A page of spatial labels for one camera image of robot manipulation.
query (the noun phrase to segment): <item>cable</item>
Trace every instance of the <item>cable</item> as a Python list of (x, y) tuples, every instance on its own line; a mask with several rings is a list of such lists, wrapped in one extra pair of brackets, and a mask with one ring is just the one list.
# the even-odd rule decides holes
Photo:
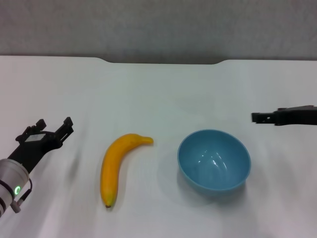
[(32, 188), (33, 188), (32, 180), (29, 178), (29, 181), (30, 181), (30, 185), (31, 185), (30, 190), (32, 191)]

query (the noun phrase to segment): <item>white table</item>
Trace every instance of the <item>white table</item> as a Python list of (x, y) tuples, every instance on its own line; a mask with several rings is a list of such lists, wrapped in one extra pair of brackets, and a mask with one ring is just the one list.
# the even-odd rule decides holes
[[(0, 57), (0, 83), (1, 157), (38, 119), (55, 131), (70, 116), (75, 131), (31, 172), (33, 192), (19, 214), (9, 208), (1, 217), (0, 238), (317, 236), (317, 126), (251, 123), (252, 112), (317, 105), (317, 62)], [(201, 197), (178, 171), (180, 142), (204, 128), (226, 131), (249, 150), (251, 173), (235, 199)], [(102, 159), (130, 132), (155, 144), (126, 156), (116, 205), (107, 211)]]

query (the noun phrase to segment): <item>banana tip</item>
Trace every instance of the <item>banana tip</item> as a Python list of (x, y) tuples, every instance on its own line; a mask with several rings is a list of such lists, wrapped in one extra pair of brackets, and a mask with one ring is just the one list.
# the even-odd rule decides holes
[(146, 136), (143, 137), (143, 142), (146, 143), (146, 144), (153, 144), (154, 143), (152, 138), (146, 137)]

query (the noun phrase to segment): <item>blue bowl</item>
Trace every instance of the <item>blue bowl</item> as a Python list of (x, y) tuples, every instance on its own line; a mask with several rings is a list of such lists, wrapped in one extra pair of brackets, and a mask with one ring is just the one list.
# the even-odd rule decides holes
[(220, 130), (200, 130), (187, 136), (178, 148), (177, 160), (188, 183), (212, 196), (244, 185), (251, 169), (246, 147)]

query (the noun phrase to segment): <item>yellow banana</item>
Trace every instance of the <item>yellow banana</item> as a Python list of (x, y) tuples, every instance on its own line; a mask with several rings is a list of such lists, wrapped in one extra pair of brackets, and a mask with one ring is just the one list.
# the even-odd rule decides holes
[(106, 208), (115, 203), (119, 170), (124, 155), (142, 144), (153, 144), (153, 139), (137, 134), (126, 134), (116, 139), (107, 149), (100, 174), (100, 194)]

